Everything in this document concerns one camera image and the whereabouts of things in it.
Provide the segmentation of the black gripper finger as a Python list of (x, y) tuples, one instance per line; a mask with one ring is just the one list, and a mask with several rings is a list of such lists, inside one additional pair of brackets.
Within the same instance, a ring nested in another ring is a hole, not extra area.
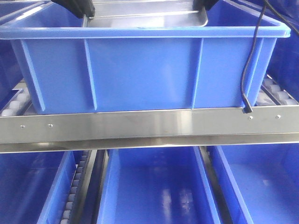
[(70, 11), (77, 18), (94, 17), (95, 7), (92, 0), (52, 0)]

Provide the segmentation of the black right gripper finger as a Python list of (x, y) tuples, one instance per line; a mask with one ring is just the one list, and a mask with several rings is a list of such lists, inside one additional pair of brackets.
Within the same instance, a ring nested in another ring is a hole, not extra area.
[(210, 10), (218, 0), (195, 0), (195, 9), (201, 10), (202, 8), (205, 8), (205, 10)]

